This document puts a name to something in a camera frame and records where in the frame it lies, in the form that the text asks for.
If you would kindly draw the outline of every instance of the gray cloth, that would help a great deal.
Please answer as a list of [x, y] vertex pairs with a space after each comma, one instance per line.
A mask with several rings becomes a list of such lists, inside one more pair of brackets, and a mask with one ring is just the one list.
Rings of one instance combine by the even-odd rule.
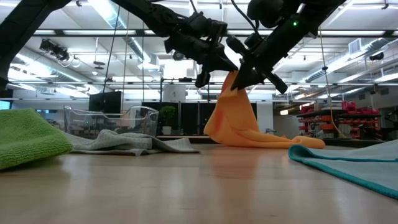
[[294, 145], [289, 149], [289, 157], [398, 199], [398, 140], [337, 151]]
[[159, 152], [199, 152], [191, 147], [187, 138], [161, 141], [146, 134], [118, 134], [110, 130], [102, 130], [95, 140], [68, 133], [65, 133], [65, 135], [73, 145], [72, 152], [74, 153], [140, 156]]

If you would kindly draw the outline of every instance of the computer monitor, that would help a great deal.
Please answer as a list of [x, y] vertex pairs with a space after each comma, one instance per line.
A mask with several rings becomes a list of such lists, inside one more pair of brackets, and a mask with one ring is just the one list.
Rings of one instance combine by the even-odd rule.
[[0, 100], [0, 110], [9, 110], [11, 109], [11, 103], [8, 101]]
[[120, 113], [121, 99], [121, 91], [90, 95], [88, 110], [103, 113]]

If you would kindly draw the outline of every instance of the green microfiber cloth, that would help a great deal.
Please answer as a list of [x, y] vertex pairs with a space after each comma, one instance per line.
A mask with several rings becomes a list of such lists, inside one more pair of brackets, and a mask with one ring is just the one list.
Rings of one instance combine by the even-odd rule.
[[71, 150], [64, 134], [35, 110], [0, 110], [0, 170]]

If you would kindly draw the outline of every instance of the light blue towel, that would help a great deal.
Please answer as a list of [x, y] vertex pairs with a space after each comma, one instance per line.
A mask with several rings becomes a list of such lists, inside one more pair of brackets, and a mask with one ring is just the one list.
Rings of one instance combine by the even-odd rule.
[[294, 145], [289, 149], [289, 157], [398, 199], [398, 140], [352, 150]]

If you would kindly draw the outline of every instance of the potted plant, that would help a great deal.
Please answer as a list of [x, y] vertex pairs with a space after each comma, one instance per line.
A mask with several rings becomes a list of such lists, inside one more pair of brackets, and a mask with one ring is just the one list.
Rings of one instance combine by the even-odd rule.
[[171, 134], [173, 117], [175, 115], [176, 109], [173, 106], [164, 106], [160, 109], [160, 118], [163, 121], [163, 134]]

